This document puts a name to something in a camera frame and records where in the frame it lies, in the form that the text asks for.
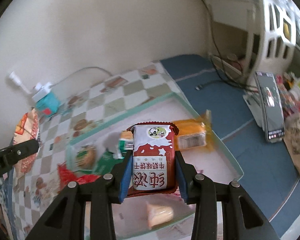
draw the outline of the smartphone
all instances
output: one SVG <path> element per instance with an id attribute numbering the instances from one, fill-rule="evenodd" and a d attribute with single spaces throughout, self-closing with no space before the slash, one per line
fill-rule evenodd
<path id="1" fill-rule="evenodd" d="M 284 136 L 284 119 L 277 84 L 272 73 L 254 75 L 260 97 L 263 130 L 267 142 L 281 141 Z"/>

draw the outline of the blue mattress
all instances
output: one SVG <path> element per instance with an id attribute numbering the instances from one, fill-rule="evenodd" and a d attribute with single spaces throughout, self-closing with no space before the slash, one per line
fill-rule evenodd
<path id="1" fill-rule="evenodd" d="M 219 79 L 209 60 L 181 55 L 161 63 L 199 114 L 212 111 L 213 130 L 244 171 L 240 183 L 281 237 L 300 214 L 300 176 L 284 143 L 266 143 L 242 90 L 221 82 L 195 89 Z"/>

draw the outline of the food wrapper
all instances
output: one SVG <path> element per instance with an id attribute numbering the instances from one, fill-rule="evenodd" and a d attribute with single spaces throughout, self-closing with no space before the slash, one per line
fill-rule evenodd
<path id="1" fill-rule="evenodd" d="M 23 115 L 22 119 L 16 126 L 13 137 L 13 145 L 36 139 L 41 147 L 40 135 L 39 135 L 39 121 L 38 114 L 35 109 L 32 109 L 29 113 Z M 14 167 L 16 169 L 17 178 L 21 178 L 25 173 L 29 172 L 32 165 L 37 158 L 37 153 L 32 154 L 20 161 L 18 161 Z"/>
<path id="2" fill-rule="evenodd" d="M 90 170 L 96 161 L 97 150 L 94 145 L 81 147 L 76 155 L 76 164 L 81 169 Z"/>
<path id="3" fill-rule="evenodd" d="M 175 179 L 173 123 L 138 123 L 127 130 L 133 133 L 132 187 L 128 196 L 173 193 Z"/>
<path id="4" fill-rule="evenodd" d="M 94 168 L 93 173 L 97 175 L 105 175 L 110 173 L 112 168 L 116 164 L 122 163 L 122 161 L 122 159 L 115 159 L 113 153 L 105 151 L 97 161 L 97 165 Z"/>
<path id="5" fill-rule="evenodd" d="M 176 151 L 207 146 L 212 131 L 209 115 L 207 112 L 196 119 L 173 121 L 179 128 L 179 134 L 174 138 Z"/>
<path id="6" fill-rule="evenodd" d="M 80 185 L 94 182 L 100 175 L 89 174 L 77 177 L 72 171 L 66 168 L 66 164 L 58 164 L 58 173 L 60 177 L 60 190 L 62 190 L 69 182 L 76 181 Z"/>
<path id="7" fill-rule="evenodd" d="M 122 131 L 119 138 L 116 159 L 123 159 L 128 150 L 133 150 L 133 135 L 131 131 Z"/>

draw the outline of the phone screen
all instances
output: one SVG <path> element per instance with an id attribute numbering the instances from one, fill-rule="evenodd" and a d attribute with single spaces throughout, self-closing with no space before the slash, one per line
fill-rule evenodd
<path id="1" fill-rule="evenodd" d="M 274 76 L 272 73 L 256 72 L 256 77 L 265 105 L 268 139 L 280 138 L 284 136 L 284 122 Z"/>

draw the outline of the white plug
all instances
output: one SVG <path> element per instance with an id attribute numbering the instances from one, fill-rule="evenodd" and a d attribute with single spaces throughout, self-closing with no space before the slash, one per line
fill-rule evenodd
<path id="1" fill-rule="evenodd" d="M 13 71 L 9 75 L 9 79 L 13 83 L 15 83 L 18 87 L 21 87 L 25 93 L 27 93 L 28 95 L 31 94 L 31 92 L 24 86 L 24 84 L 21 82 L 20 78 Z"/>

